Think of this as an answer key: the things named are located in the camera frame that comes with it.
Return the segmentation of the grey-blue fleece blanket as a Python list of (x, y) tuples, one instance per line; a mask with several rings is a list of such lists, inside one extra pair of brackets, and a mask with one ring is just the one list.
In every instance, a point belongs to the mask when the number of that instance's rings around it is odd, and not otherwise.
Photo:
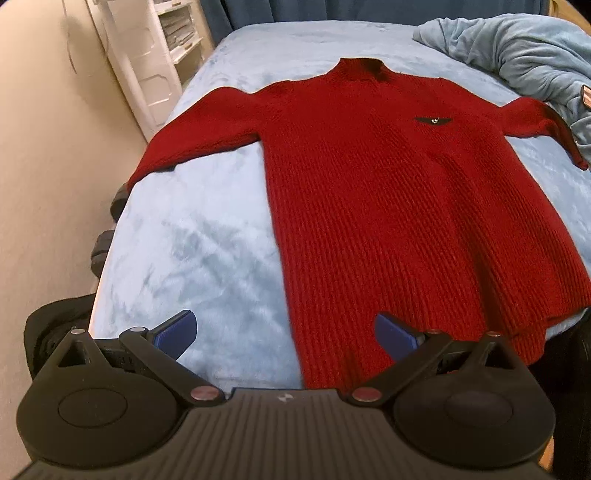
[(569, 126), (590, 160), (590, 36), (560, 18), (503, 14), (491, 18), (436, 18), (415, 28), (413, 39), (503, 80), (516, 93), (549, 104)]

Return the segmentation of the black dumbbell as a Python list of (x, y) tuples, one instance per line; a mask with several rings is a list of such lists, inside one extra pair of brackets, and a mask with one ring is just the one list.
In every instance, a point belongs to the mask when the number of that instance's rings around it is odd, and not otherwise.
[[(129, 192), (127, 186), (123, 184), (111, 200), (109, 213), (114, 223), (120, 219), (124, 207), (127, 203)], [(93, 275), (99, 279), (101, 277), (106, 257), (112, 244), (114, 230), (105, 230), (98, 235), (90, 255), (90, 270)]]

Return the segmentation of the dark blue curtain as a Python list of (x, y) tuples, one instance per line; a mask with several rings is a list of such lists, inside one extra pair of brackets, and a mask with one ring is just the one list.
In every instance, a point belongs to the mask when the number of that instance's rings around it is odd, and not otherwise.
[(273, 22), (338, 20), (417, 26), (438, 17), (549, 13), (549, 3), (542, 0), (204, 0), (200, 6), (215, 44), (239, 28)]

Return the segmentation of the black backpack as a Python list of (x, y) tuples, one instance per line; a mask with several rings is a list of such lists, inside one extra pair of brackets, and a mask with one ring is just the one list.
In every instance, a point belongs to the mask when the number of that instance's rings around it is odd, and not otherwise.
[(32, 379), (69, 331), (89, 328), (95, 296), (92, 293), (54, 301), (41, 306), (28, 316), (23, 342)]

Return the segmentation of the white shelf unit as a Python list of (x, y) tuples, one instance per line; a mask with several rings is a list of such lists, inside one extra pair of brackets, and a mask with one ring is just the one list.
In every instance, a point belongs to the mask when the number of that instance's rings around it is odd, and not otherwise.
[(204, 9), (197, 0), (154, 1), (171, 62), (182, 90), (214, 50)]

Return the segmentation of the red knit sweater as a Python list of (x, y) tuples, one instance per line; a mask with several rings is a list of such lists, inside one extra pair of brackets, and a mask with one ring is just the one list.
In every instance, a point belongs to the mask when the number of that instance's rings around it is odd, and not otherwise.
[(583, 260), (510, 145), (536, 136), (585, 167), (541, 101), (497, 106), (342, 59), (308, 80), (211, 91), (155, 135), (130, 183), (262, 143), (304, 385), (349, 391), (389, 366), (377, 313), (465, 340), (494, 330), (533, 363), (547, 329), (589, 306)]

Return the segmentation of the smartphone on blanket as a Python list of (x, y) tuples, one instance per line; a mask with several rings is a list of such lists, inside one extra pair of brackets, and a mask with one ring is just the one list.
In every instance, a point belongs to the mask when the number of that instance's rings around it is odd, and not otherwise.
[(582, 85), (580, 90), (581, 101), (586, 109), (591, 109), (591, 88), (587, 85)]

